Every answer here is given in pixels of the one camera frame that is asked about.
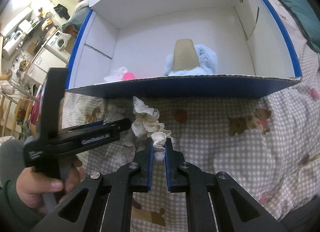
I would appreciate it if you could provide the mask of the person's left hand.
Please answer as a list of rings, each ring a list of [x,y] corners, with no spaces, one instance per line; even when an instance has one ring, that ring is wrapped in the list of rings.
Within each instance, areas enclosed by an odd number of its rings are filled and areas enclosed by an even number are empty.
[[[82,167],[81,160],[75,156],[67,179],[63,182],[49,178],[42,173],[35,172],[34,168],[25,168],[16,181],[16,192],[20,200],[32,211],[40,216],[48,214],[42,194],[64,192],[59,201],[63,201],[80,184],[78,168]]]

